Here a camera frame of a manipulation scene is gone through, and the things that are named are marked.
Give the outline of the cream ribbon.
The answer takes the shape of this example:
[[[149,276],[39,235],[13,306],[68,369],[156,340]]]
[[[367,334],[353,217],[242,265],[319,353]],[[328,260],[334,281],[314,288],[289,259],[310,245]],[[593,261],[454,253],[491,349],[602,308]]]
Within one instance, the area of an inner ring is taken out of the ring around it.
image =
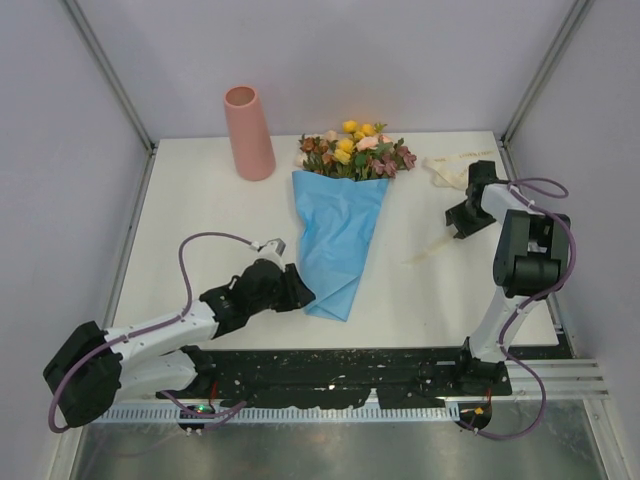
[[[426,157],[423,167],[431,172],[432,184],[438,188],[464,191],[468,186],[469,169],[472,163],[479,160],[491,160],[497,154],[496,149],[477,150],[456,153],[440,157]],[[413,266],[432,257],[443,250],[454,239],[451,227],[446,233],[413,257],[404,260],[403,265]]]

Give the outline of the blue wrapping paper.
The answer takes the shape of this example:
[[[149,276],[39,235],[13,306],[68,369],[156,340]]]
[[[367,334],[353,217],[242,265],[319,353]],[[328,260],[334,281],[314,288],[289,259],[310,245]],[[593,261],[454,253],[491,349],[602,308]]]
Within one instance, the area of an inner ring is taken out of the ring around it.
[[[292,174],[294,203],[303,224],[298,268],[315,299],[306,314],[348,320],[364,272],[387,179],[333,179]]]

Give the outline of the artificial flower bunch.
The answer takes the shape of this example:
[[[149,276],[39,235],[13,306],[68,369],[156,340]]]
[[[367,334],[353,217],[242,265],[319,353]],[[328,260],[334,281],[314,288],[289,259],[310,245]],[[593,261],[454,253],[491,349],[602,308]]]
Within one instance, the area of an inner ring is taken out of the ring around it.
[[[417,156],[403,138],[386,134],[385,123],[342,124],[342,132],[303,134],[298,140],[297,165],[304,171],[333,179],[368,181],[394,179],[416,167]]]

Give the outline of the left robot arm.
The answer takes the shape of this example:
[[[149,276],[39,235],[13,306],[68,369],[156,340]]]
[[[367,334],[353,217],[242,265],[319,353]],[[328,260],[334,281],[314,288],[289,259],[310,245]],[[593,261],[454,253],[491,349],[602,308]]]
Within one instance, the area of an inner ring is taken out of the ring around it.
[[[51,415],[65,428],[85,426],[115,403],[147,394],[204,398],[216,382],[211,356],[199,343],[246,326],[265,310],[289,312],[314,301],[294,264],[258,259],[185,310],[126,328],[78,326],[44,369]]]

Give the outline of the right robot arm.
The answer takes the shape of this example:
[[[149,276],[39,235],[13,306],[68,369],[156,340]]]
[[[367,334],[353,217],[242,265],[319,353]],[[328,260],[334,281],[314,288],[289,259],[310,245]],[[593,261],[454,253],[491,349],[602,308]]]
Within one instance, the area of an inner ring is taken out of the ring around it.
[[[448,382],[463,395],[498,392],[507,383],[505,361],[522,323],[567,280],[575,246],[570,220],[544,212],[517,182],[499,179],[493,162],[481,160],[469,166],[466,199],[445,212],[445,221],[457,240],[501,225],[492,264],[494,296],[465,339]]]

